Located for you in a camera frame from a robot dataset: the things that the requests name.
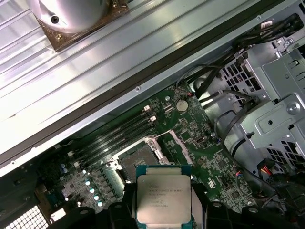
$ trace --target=integrated circuit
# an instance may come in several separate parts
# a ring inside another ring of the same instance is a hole
[[[231,196],[232,196],[233,199],[236,199],[236,198],[240,197],[240,194],[239,194],[238,191],[235,191],[235,192],[233,192],[233,193],[231,194]]]
[[[218,162],[219,168],[224,168],[226,166],[226,162],[224,160],[221,160]]]
[[[133,154],[124,157],[121,160],[121,166],[131,182],[136,181],[136,167],[138,165],[157,165],[158,160],[154,152],[148,145],[145,145],[135,151]]]

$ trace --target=motherboard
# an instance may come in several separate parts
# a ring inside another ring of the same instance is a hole
[[[227,156],[197,98],[186,84],[172,85],[41,163],[39,175],[53,208],[87,206],[101,211],[119,201],[138,165],[187,165],[192,182],[210,200],[240,212],[251,191],[235,183]]]

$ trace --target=wire bundle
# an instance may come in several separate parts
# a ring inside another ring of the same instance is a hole
[[[267,168],[267,166],[264,166],[263,168],[261,168],[261,171],[268,174],[269,176],[272,175],[271,171]]]
[[[259,27],[255,27],[244,35],[238,37],[233,42],[232,48],[223,57],[213,63],[213,65],[225,66],[235,59],[236,53],[247,51],[251,45],[271,42],[281,37],[288,37],[299,31],[303,26],[304,24],[297,14],[292,14],[285,20],[263,29],[260,28],[259,25]],[[187,76],[189,77],[187,82],[191,83],[203,74],[211,71],[198,90],[196,90],[195,95],[197,98],[200,98],[207,91],[220,70],[220,68],[204,67],[200,71],[194,73],[194,75]]]

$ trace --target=metal bracket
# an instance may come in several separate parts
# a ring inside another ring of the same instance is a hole
[[[240,123],[244,133],[250,134],[249,141],[254,148],[262,148],[281,139],[290,125],[305,116],[304,108],[296,95],[290,95],[281,102],[268,102],[249,113]]]

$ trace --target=black cable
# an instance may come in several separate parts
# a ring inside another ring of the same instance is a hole
[[[209,67],[209,68],[217,68],[217,69],[223,68],[223,66],[214,65],[214,64],[198,64],[198,65],[194,66],[193,68],[191,68],[190,70],[188,70],[186,73],[184,73],[180,77],[180,79],[176,83],[176,88],[179,86],[179,83],[181,82],[181,80],[183,80],[184,78],[187,78],[192,71],[194,71],[196,68],[199,68],[199,67]]]
[[[233,113],[234,115],[236,115],[236,112],[234,110],[229,110],[227,112],[224,112],[222,115],[218,116],[215,120],[215,123],[214,123],[214,132],[215,132],[215,138],[216,139],[219,139],[219,136],[218,136],[218,133],[217,133],[217,124],[219,122],[219,120],[222,118],[222,117],[225,117],[226,115],[230,114],[230,113]]]
[[[244,98],[244,99],[246,99],[246,100],[252,99],[251,96],[246,95],[246,94],[243,94],[243,93],[240,93],[240,92],[235,92],[235,91],[231,91],[231,90],[222,90],[222,92],[223,92],[223,93],[228,93],[228,94],[233,94],[233,95],[236,95],[236,96],[238,96],[238,97]],[[219,95],[221,95],[221,93],[216,92],[216,93],[214,93],[214,94],[212,94],[212,95],[210,95],[210,96],[208,96],[208,97],[206,97],[206,98],[203,98],[203,99],[199,100],[199,102],[200,102],[200,103],[204,103],[204,102],[206,102],[206,101],[208,101],[208,100],[210,100],[210,99],[216,98],[216,97],[219,96]]]
[[[268,198],[268,200],[266,200],[266,202],[262,205],[262,208],[266,207],[269,204],[269,202],[275,197],[277,197],[277,195],[273,195],[270,198]]]
[[[209,97],[206,97],[206,98],[203,98],[203,99],[199,100],[199,102],[200,102],[200,103],[204,103],[204,102],[206,102],[206,101],[209,101],[210,99],[216,98],[216,97],[219,96],[219,95],[220,95],[220,93],[219,93],[219,92],[216,92],[216,93],[210,95]]]
[[[303,24],[301,24],[299,21],[296,21],[297,18],[298,15],[293,14],[285,20],[274,24],[273,26],[266,27],[258,31],[249,31],[248,33],[240,36],[233,42],[233,49],[224,56],[225,58],[221,58],[215,63],[223,66],[227,65],[230,62],[229,60],[232,61],[235,58],[235,53],[238,53],[242,49],[249,49],[249,46],[253,44],[266,43],[283,36],[289,36],[290,34],[300,30]],[[208,87],[211,85],[212,81],[217,76],[219,71],[220,70],[216,69],[212,70],[212,72],[208,75],[208,77],[201,84],[198,90],[196,90],[195,95],[197,96],[197,98],[200,98],[207,91]]]
[[[232,157],[235,157],[235,154],[236,154],[238,148],[239,148],[243,143],[245,143],[246,141],[247,141],[247,140],[246,140],[245,138],[243,138],[242,140],[240,140],[240,141],[236,144],[236,146],[234,147],[234,149],[233,149],[233,151],[232,151]]]
[[[262,197],[262,198],[252,197],[252,196],[246,194],[244,191],[242,191],[242,189],[239,186],[238,176],[235,176],[235,183],[236,183],[238,191],[241,192],[245,197],[248,197],[249,199],[258,200],[258,201],[266,201],[266,200],[268,200],[268,198],[265,198],[265,197]]]
[[[248,103],[246,103],[244,105],[244,107],[237,113],[237,115],[231,120],[231,122],[229,123],[229,125],[226,127],[226,129],[224,130],[224,134],[222,136],[222,142],[225,142],[225,139],[227,138],[229,132],[231,131],[231,129],[233,128],[233,126],[249,111],[251,110],[253,107],[256,106],[256,103],[253,101],[249,101]]]
[[[238,122],[239,119],[241,119],[249,110],[251,110],[253,107],[256,106],[256,103],[254,101],[249,101],[248,103],[246,103],[244,105],[244,107],[241,109],[241,111],[233,118],[233,120],[229,123],[229,125],[226,127],[225,132],[223,134],[222,137],[222,142],[221,142],[221,146],[223,148],[223,154],[230,159],[236,166],[238,166],[240,168],[240,170],[243,173],[247,173],[250,176],[252,176],[254,179],[258,180],[261,184],[269,187],[271,190],[275,191],[275,188],[272,187],[271,185],[269,185],[267,182],[265,182],[264,180],[260,179],[259,177],[257,177],[256,175],[254,175],[252,172],[250,172],[247,168],[245,168],[240,162],[238,162],[229,152],[229,150],[227,149],[227,147],[224,144],[225,139],[227,138],[229,132],[231,131],[232,127]]]

